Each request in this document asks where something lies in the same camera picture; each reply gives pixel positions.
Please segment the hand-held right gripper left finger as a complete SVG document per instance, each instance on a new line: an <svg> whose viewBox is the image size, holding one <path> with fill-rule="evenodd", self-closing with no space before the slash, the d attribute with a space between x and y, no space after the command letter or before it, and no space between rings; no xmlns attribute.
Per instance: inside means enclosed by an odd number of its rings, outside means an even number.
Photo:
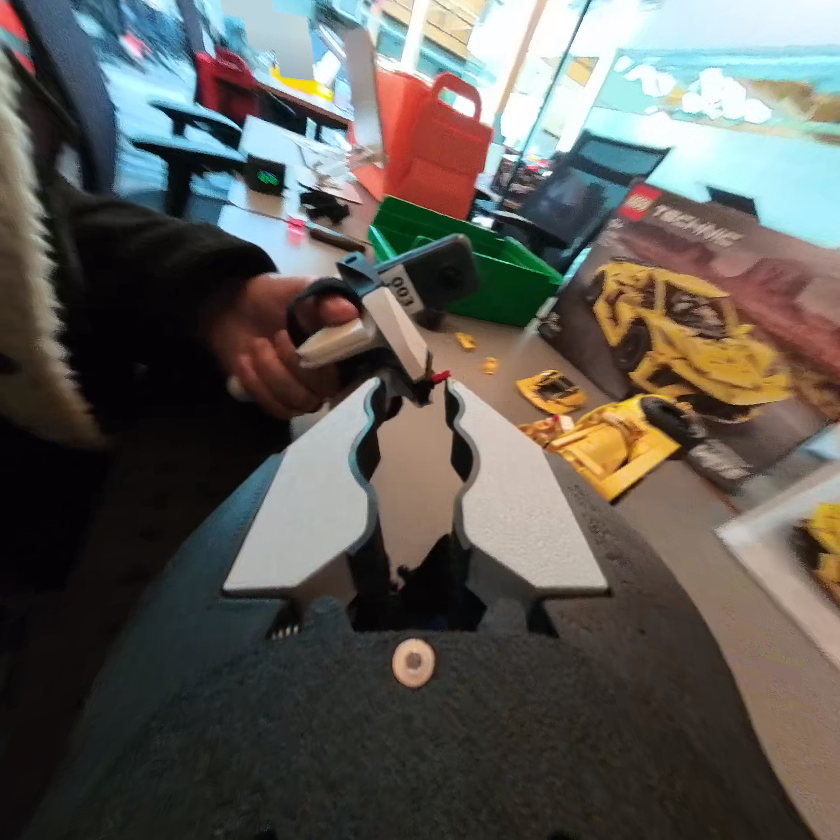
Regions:
<svg viewBox="0 0 840 840"><path fill-rule="evenodd" d="M223 583L226 596L354 599L351 554L378 519L359 456L382 423L383 395L382 380L367 379L280 456Z"/></svg>

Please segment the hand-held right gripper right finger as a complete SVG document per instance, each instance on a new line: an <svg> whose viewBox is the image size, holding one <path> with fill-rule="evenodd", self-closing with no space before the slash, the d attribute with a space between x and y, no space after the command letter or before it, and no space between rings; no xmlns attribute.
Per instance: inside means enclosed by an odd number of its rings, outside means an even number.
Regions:
<svg viewBox="0 0 840 840"><path fill-rule="evenodd" d="M445 384L453 534L481 601L604 596L609 586L548 455L456 380Z"/></svg>

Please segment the yellow toy brick car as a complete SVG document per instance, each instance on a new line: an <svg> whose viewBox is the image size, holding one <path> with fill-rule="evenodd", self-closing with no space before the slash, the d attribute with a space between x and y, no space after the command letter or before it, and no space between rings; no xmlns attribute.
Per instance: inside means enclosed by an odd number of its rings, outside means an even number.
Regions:
<svg viewBox="0 0 840 840"><path fill-rule="evenodd" d="M660 394L598 406L575 423L556 415L518 429L547 453L562 457L611 503L668 458L708 437L689 404Z"/></svg>

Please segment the person's left forearm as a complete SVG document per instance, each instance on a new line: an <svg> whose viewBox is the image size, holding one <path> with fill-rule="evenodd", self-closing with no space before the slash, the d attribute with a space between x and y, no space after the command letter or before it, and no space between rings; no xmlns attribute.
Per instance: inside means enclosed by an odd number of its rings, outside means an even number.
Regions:
<svg viewBox="0 0 840 840"><path fill-rule="evenodd" d="M61 337L100 427L125 425L149 392L177 402L221 392L207 322L248 280L274 270L268 255L219 227L89 194L62 177L44 198Z"/></svg>

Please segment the desk lamp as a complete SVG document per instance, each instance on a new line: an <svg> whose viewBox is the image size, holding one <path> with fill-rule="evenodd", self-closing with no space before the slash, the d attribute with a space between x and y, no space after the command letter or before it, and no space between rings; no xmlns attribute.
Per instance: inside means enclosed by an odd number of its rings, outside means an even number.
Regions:
<svg viewBox="0 0 840 840"><path fill-rule="evenodd" d="M343 37L344 65L350 82L353 139L349 157L352 173L386 163L382 111L377 88L376 52L368 31L348 29Z"/></svg>

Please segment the green plastic bin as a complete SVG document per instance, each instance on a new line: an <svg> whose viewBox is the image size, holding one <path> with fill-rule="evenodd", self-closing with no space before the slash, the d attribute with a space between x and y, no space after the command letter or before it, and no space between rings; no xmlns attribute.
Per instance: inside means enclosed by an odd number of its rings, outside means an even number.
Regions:
<svg viewBox="0 0 840 840"><path fill-rule="evenodd" d="M478 269L477 292L446 308L457 316L524 328L556 295L562 276L514 238L386 196L369 226L379 260L387 260L448 235L469 239Z"/></svg>

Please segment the small black object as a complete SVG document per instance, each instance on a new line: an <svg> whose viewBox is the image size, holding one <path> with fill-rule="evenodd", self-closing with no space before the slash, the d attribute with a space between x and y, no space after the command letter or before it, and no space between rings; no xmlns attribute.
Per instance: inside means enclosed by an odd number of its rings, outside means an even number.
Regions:
<svg viewBox="0 0 840 840"><path fill-rule="evenodd" d="M299 194L299 204L308 219L314 223L340 226L347 219L351 210L332 194L320 190L308 190Z"/></svg>

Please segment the black office chair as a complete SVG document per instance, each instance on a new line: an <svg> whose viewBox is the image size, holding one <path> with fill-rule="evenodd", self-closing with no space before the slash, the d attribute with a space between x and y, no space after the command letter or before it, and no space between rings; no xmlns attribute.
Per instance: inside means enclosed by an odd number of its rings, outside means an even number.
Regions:
<svg viewBox="0 0 840 840"><path fill-rule="evenodd" d="M160 98L148 99L148 104L171 120L172 133L166 137L138 134L130 137L130 141L135 149L163 161L167 177L164 211L173 217L183 217L194 177L244 173L245 157L238 152L242 129L223 114L199 104ZM187 128L209 135L223 149L191 140L186 136Z"/></svg>
<svg viewBox="0 0 840 840"><path fill-rule="evenodd" d="M493 211L491 229L520 241L564 275L632 188L646 181L671 151L583 130L569 152L554 156L548 176L530 193L506 192L504 198L518 206Z"/></svg>

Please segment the black device green lights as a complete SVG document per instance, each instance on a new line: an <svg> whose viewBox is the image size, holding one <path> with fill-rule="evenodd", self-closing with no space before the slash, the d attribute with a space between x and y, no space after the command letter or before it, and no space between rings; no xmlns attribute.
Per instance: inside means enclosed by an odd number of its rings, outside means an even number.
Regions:
<svg viewBox="0 0 840 840"><path fill-rule="evenodd" d="M281 196L286 189L287 167L254 154L245 161L244 178L249 190L268 196Z"/></svg>

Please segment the white paper sheet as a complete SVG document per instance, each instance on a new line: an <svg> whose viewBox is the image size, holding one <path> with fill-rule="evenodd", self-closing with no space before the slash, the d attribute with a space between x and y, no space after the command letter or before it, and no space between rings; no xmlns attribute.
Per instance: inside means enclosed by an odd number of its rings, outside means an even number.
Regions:
<svg viewBox="0 0 840 840"><path fill-rule="evenodd" d="M237 152L245 159L253 155L265 161L284 164L292 170L305 170L306 164L301 149L306 140L304 135L248 115L241 131Z"/></svg>

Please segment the toy car instruction booklet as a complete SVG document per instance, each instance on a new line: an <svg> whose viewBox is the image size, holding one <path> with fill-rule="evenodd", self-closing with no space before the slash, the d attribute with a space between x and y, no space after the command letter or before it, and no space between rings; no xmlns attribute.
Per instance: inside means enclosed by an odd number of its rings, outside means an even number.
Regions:
<svg viewBox="0 0 840 840"><path fill-rule="evenodd" d="M749 480L735 498L740 513L717 529L731 556L835 669L838 602L806 566L795 530L820 504L838 501L838 491L838 461L793 456Z"/></svg>

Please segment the dark red bag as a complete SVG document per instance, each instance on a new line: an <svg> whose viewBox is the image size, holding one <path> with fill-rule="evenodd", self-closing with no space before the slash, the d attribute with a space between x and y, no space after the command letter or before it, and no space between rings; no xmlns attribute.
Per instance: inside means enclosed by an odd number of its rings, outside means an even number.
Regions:
<svg viewBox="0 0 840 840"><path fill-rule="evenodd" d="M259 116L256 79L247 62L224 47L213 54L193 54L196 70L195 101L205 109L222 114L243 128L247 117Z"/></svg>

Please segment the toy car set box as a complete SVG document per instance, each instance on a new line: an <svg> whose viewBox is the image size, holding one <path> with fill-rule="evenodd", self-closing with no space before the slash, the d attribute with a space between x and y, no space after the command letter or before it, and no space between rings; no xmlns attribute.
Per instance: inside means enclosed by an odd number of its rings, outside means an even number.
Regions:
<svg viewBox="0 0 840 840"><path fill-rule="evenodd" d="M695 470L739 490L838 421L838 251L638 183L539 332L610 402L683 403Z"/></svg>

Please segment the person's fleece jacket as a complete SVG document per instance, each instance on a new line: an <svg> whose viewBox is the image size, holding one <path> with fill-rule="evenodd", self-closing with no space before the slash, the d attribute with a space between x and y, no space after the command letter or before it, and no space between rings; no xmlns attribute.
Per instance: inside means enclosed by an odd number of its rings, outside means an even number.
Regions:
<svg viewBox="0 0 840 840"><path fill-rule="evenodd" d="M1 70L2 417L58 445L101 448L106 438L60 341L58 264L23 114L36 80L5 47Z"/></svg>

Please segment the landscape wall poster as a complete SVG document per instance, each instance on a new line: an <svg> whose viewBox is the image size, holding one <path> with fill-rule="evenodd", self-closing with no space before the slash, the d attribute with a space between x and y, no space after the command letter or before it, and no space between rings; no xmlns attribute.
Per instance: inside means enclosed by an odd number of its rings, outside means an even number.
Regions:
<svg viewBox="0 0 840 840"><path fill-rule="evenodd" d="M839 145L839 48L626 49L593 107Z"/></svg>

